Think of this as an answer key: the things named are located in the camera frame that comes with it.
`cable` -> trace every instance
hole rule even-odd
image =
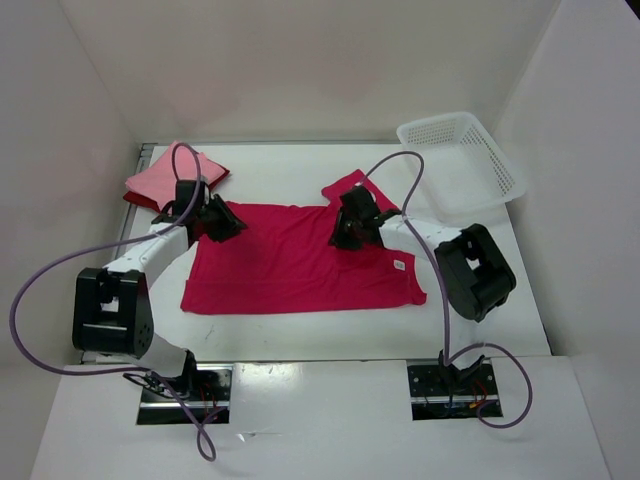
[[[442,309],[444,312],[444,364],[445,366],[449,366],[451,364],[451,361],[449,360],[449,353],[450,353],[449,349],[451,345],[451,318],[449,313],[449,297],[447,296],[447,288],[444,284],[444,278],[442,278],[442,274],[440,273],[440,267],[438,266],[438,262],[436,258],[434,257],[433,253],[431,253],[431,250],[429,249],[425,241],[422,239],[418,231],[414,228],[413,224],[407,218],[407,207],[409,206],[409,201],[411,200],[413,193],[416,191],[416,188],[418,188],[418,184],[420,183],[420,180],[422,180],[422,175],[424,174],[424,158],[418,152],[413,152],[410,150],[404,150],[402,152],[392,153],[391,155],[387,155],[378,163],[376,163],[365,174],[364,179],[360,183],[364,182],[365,179],[369,178],[369,176],[373,172],[375,172],[378,169],[378,167],[380,167],[383,163],[391,160],[392,158],[399,157],[401,155],[413,155],[420,162],[420,170],[418,170],[416,179],[414,180],[413,185],[411,185],[411,188],[409,189],[409,193],[407,193],[407,196],[405,197],[404,202],[402,203],[402,218],[407,224],[407,228],[411,231],[413,236],[416,237],[416,240],[424,250],[424,253],[427,255],[427,258],[429,259],[429,263],[431,263],[431,266],[433,267],[433,271],[436,274],[438,285],[440,286],[440,295],[442,297]]]
[[[398,157],[401,155],[413,155],[420,162],[420,170],[418,171],[418,175],[416,175],[416,179],[414,180],[413,185],[411,185],[411,188],[409,189],[409,193],[407,193],[407,196],[405,197],[404,202],[402,204],[402,219],[404,220],[404,223],[407,225],[407,228],[409,229],[409,231],[413,234],[413,236],[416,238],[416,240],[420,244],[420,247],[422,247],[422,249],[424,250],[424,253],[427,255],[427,258],[429,259],[429,263],[431,263],[431,266],[433,267],[433,271],[435,272],[436,279],[438,280],[438,285],[440,287],[440,294],[442,296],[442,307],[443,307],[443,313],[444,313],[443,315],[444,316],[444,348],[443,348],[444,365],[449,366],[456,359],[458,359],[460,356],[464,355],[465,353],[477,348],[484,348],[484,347],[489,347],[489,348],[499,350],[500,352],[504,353],[507,357],[509,357],[509,359],[511,359],[511,361],[515,363],[516,367],[518,367],[518,369],[522,373],[522,376],[524,377],[524,381],[527,384],[527,405],[525,406],[523,412],[520,414],[518,418],[516,418],[515,420],[509,423],[505,423],[502,425],[487,422],[484,418],[482,418],[482,410],[484,410],[484,408],[487,407],[488,405],[496,403],[496,400],[484,402],[482,405],[478,407],[476,411],[476,415],[478,416],[478,420],[480,420],[480,422],[482,422],[483,424],[491,428],[506,429],[506,428],[514,427],[518,425],[520,422],[522,422],[522,420],[525,419],[525,417],[529,414],[529,411],[531,410],[531,405],[533,404],[533,386],[531,385],[531,379],[529,378],[529,374],[527,374],[527,371],[524,369],[520,361],[506,348],[501,347],[500,345],[496,345],[495,343],[474,343],[472,345],[468,345],[464,347],[462,350],[460,350],[456,354],[452,356],[450,355],[451,315],[449,312],[449,296],[447,294],[447,287],[444,283],[444,279],[442,278],[442,273],[440,273],[440,267],[438,266],[438,262],[435,256],[433,255],[433,253],[431,253],[431,250],[429,250],[429,247],[427,246],[426,242],[422,239],[418,231],[415,229],[415,227],[407,217],[407,206],[409,205],[409,200],[411,200],[413,192],[415,192],[416,188],[418,187],[418,184],[420,183],[420,180],[422,180],[422,175],[424,174],[424,158],[422,158],[422,155],[420,155],[418,152],[413,152],[410,150],[392,153],[391,155],[387,155],[378,163],[376,163],[365,174],[364,178],[359,182],[359,184],[362,184],[369,177],[369,175],[371,175],[373,172],[375,172],[378,169],[378,167],[380,167],[380,165],[382,165],[383,163],[386,163],[387,161],[391,160],[394,157]]]
[[[58,375],[65,375],[65,376],[72,376],[72,377],[86,377],[86,376],[90,376],[90,375],[106,375],[109,373],[123,373],[123,372],[147,372],[150,375],[152,375],[155,379],[157,379],[160,383],[162,383],[165,388],[171,393],[171,395],[173,396],[173,398],[180,404],[180,406],[182,407],[182,410],[184,410],[185,415],[189,418],[189,420],[191,420],[191,423],[193,423],[193,425],[196,427],[196,429],[198,430],[198,437],[197,437],[197,443],[198,443],[198,451],[200,452],[200,455],[202,455],[202,457],[210,462],[213,462],[216,459],[216,449],[213,445],[213,441],[211,440],[211,437],[209,437],[209,434],[207,434],[207,432],[204,430],[204,425],[206,425],[206,423],[209,423],[211,420],[209,420],[209,422],[207,422],[207,419],[205,418],[205,420],[200,423],[198,422],[198,420],[195,418],[195,416],[191,413],[191,410],[189,410],[189,407],[186,406],[186,404],[184,403],[184,401],[182,401],[182,399],[180,398],[180,395],[178,395],[178,393],[173,389],[173,387],[171,387],[171,385],[169,384],[169,382],[164,379],[163,377],[161,377],[159,374],[157,374],[156,372],[153,371],[149,371],[146,368],[141,368],[141,367],[120,367],[120,368],[109,368],[109,369],[105,369],[105,370],[83,370],[83,371],[78,371],[78,370],[63,370],[61,368],[57,368],[57,367],[53,367],[51,365],[48,365],[46,363],[44,363],[42,360],[38,359],[37,357],[35,357],[28,349],[27,347],[25,347],[24,343],[22,343],[22,340],[20,339],[20,335],[18,334],[18,329],[17,329],[17,325],[16,325],[16,314],[18,311],[18,305],[20,304],[20,301],[22,300],[22,297],[24,296],[24,294],[26,293],[26,291],[29,289],[29,287],[31,287],[31,285],[33,285],[33,283],[38,280],[38,278],[40,278],[42,275],[44,275],[45,273],[47,273],[49,270],[51,270],[52,268],[60,265],[61,263],[64,263],[68,260],[80,257],[82,255],[87,255],[89,253],[93,253],[93,252],[98,252],[100,250],[107,250],[110,248],[115,248],[115,247],[120,247],[123,245],[131,245],[133,243],[139,243],[139,242],[144,242],[146,240],[151,240],[153,238],[159,237],[164,235],[165,233],[173,230],[175,227],[179,226],[186,218],[187,216],[191,213],[191,210],[193,209],[193,206],[196,203],[196,200],[198,198],[198,192],[200,189],[200,175],[201,175],[201,169],[200,169],[200,161],[198,159],[198,152],[196,152],[190,145],[180,142],[177,143],[174,147],[173,150],[171,151],[171,166],[173,167],[173,171],[174,174],[176,175],[176,179],[177,177],[177,170],[176,170],[176,152],[178,150],[178,148],[186,148],[187,150],[189,150],[189,152],[191,153],[191,155],[193,156],[193,159],[195,161],[196,164],[196,187],[193,191],[193,196],[191,197],[191,201],[189,202],[189,205],[187,206],[186,210],[184,211],[184,213],[182,215],[180,215],[180,217],[173,222],[171,225],[169,225],[166,228],[163,228],[162,230],[159,230],[158,232],[155,233],[151,233],[148,235],[143,235],[142,237],[137,237],[137,238],[130,238],[128,240],[120,240],[117,242],[112,242],[112,243],[105,243],[103,245],[98,245],[95,247],[89,247],[89,248],[84,248],[82,250],[78,250],[76,252],[72,252],[72,253],[68,253],[67,255],[63,255],[62,257],[48,263],[47,265],[45,265],[44,267],[42,267],[40,270],[38,270],[36,273],[34,273],[31,277],[29,277],[27,279],[27,281],[20,287],[20,289],[18,290],[18,293],[16,293],[16,296],[14,297],[13,301],[11,302],[11,308],[9,310],[9,330],[11,331],[11,338],[13,339],[13,342],[15,343],[16,347],[18,348],[18,350],[20,351],[20,353],[27,359],[29,360],[31,363],[33,363],[36,367],[39,367],[47,372],[50,373],[55,373]],[[209,446],[209,450],[211,451],[211,455],[208,455],[202,448],[201,445],[201,439],[204,438],[204,440],[206,441],[207,445]]]
[[[487,397],[489,396],[489,392],[487,392],[487,389],[485,388],[485,386],[477,378],[476,378],[476,382],[475,383],[476,383],[476,385],[478,385],[480,387],[480,390],[482,390],[483,397],[482,397],[482,400],[480,401],[480,403],[486,402],[487,401]]]
[[[208,391],[209,391],[209,396],[211,397],[211,408],[212,408],[213,410],[215,410],[215,409],[216,409],[216,407],[218,406],[218,404],[217,404],[217,402],[216,402],[216,397],[215,397],[215,395],[213,394],[213,388],[211,388],[211,385],[209,385],[208,383],[203,383],[203,385],[209,389]]]
[[[447,413],[444,418],[451,418],[451,408],[453,407],[453,390],[449,390],[449,406],[447,407]]]
[[[202,399],[202,405],[204,407],[204,416],[205,418],[209,414],[209,409],[207,408],[207,400],[204,398],[204,390],[200,387],[200,398]]]

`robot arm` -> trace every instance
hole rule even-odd
[[[428,259],[401,212],[381,212],[364,186],[354,187],[340,199],[331,245],[357,250],[371,243]],[[460,230],[415,219],[411,224],[437,259],[449,303],[462,317],[481,322],[507,301],[516,286],[515,275],[484,226]]]
[[[164,212],[149,233],[166,229],[186,209],[195,181],[178,181],[173,214]],[[149,288],[193,243],[199,223],[214,241],[226,241],[247,228],[218,196],[207,202],[204,189],[184,225],[137,244],[103,268],[85,268],[76,280],[73,344],[81,351],[117,355],[157,372],[181,395],[189,395],[211,373],[198,372],[193,354],[154,332]],[[147,384],[158,387],[151,377]]]

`fabric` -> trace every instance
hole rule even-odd
[[[213,191],[214,187],[216,185],[218,185],[222,180],[224,180],[225,178],[227,178],[227,176],[229,175],[229,170],[227,170],[225,167],[222,167],[224,170],[224,173],[221,177],[218,177],[216,180],[214,180],[213,182],[209,183],[209,191]],[[173,197],[175,197],[175,180],[174,180],[174,195]],[[124,196],[122,197],[125,201],[136,205],[138,207],[144,207],[144,208],[149,208],[151,210],[154,210],[158,213],[161,212],[161,208],[158,206],[158,202],[156,202],[155,200],[151,200],[148,197],[145,197],[144,195],[140,195],[139,193],[135,193],[135,192],[127,192],[124,194]]]
[[[177,142],[173,142],[167,151],[149,168],[129,177],[126,181],[127,189],[156,202],[160,209],[175,200],[176,178],[171,165],[171,152]],[[203,153],[198,154],[200,172],[206,178],[207,184],[215,182],[225,175],[225,168],[209,160]],[[191,152],[186,148],[178,149],[176,153],[176,171],[182,180],[195,180],[196,165]]]
[[[228,202],[248,225],[215,243],[203,236],[181,308],[200,314],[268,314],[391,308],[426,301],[415,259],[367,245],[346,251],[329,246],[339,195],[364,174],[356,172],[322,190],[327,207]],[[394,205],[365,183],[381,210]]]

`shirt sleeve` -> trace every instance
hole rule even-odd
[[[335,183],[324,187],[322,189],[322,196],[327,198],[330,204],[339,204],[340,195],[351,190],[356,185],[356,183],[362,181],[363,178],[364,172],[362,170],[356,170],[346,177],[342,177]],[[365,180],[364,186],[373,194],[376,199],[376,203],[378,204],[378,208],[380,208],[381,211],[389,210],[391,208],[398,208],[368,178]]]

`white laundry basket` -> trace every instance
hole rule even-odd
[[[416,120],[397,133],[405,149],[424,157],[423,181],[441,220],[506,203],[526,190],[522,174],[470,113]]]

